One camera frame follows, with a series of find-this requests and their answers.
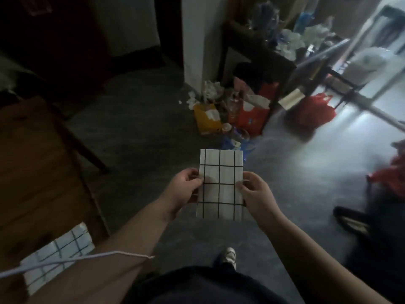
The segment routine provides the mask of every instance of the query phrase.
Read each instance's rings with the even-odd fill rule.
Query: forearm
[[[307,302],[389,303],[333,259],[281,213],[262,229]]]
[[[151,255],[170,221],[162,200],[139,211],[94,253],[120,250]],[[34,303],[119,303],[141,270],[144,258],[113,255],[76,262],[35,293]]]

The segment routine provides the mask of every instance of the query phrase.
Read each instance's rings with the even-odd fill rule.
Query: person's right arm
[[[388,304],[282,214],[269,186],[255,173],[238,183],[246,206],[264,231],[307,303]]]

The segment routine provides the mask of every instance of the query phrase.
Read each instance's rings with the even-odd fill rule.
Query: person's left arm
[[[203,180],[188,168],[171,180],[162,195],[139,211],[92,253],[120,250],[150,256],[166,226],[190,200]],[[29,298],[35,303],[119,303],[141,270],[145,258],[112,255],[78,261]]]

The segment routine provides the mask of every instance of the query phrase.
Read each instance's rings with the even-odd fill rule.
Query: white cable
[[[55,264],[60,264],[60,263],[65,263],[65,262],[73,262],[73,261],[79,261],[79,260],[84,260],[84,259],[93,259],[93,258],[99,258],[99,257],[106,257],[110,255],[125,255],[125,256],[131,256],[131,257],[141,257],[141,258],[148,258],[152,259],[155,258],[155,256],[147,256],[147,255],[140,255],[140,254],[134,254],[134,253],[127,253],[127,252],[122,252],[119,250],[114,250],[112,252],[105,252],[105,253],[100,253],[100,254],[93,254],[93,255],[87,255],[87,256],[81,256],[81,257],[74,257],[74,258],[66,258],[66,259],[60,259],[60,260],[55,260],[55,261],[42,261],[38,262],[35,265],[29,265],[29,266],[19,266],[17,268],[0,272],[0,279],[15,275],[18,273],[24,273],[27,271],[31,271],[33,269],[37,269],[39,267],[44,267],[44,266],[49,266],[49,265],[55,265]]]

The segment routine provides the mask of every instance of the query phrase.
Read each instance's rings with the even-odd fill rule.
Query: shoe
[[[230,263],[236,270],[236,252],[233,248],[227,248],[221,257],[221,263]]]

